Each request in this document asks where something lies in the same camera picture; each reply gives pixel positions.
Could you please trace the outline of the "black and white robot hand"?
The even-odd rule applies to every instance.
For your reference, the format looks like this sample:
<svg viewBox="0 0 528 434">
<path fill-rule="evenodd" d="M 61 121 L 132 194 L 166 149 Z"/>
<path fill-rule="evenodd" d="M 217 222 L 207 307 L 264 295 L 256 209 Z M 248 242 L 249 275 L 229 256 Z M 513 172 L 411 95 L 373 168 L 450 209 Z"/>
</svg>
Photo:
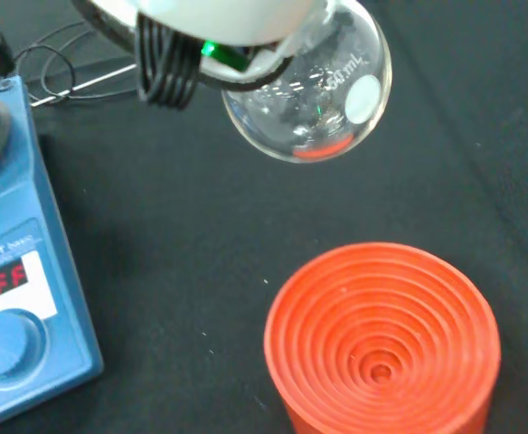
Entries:
<svg viewBox="0 0 528 434">
<path fill-rule="evenodd" d="M 199 83 L 258 90 L 278 79 L 327 1 L 76 1 L 96 31 L 131 54 L 142 101 L 184 109 Z"/>
</svg>

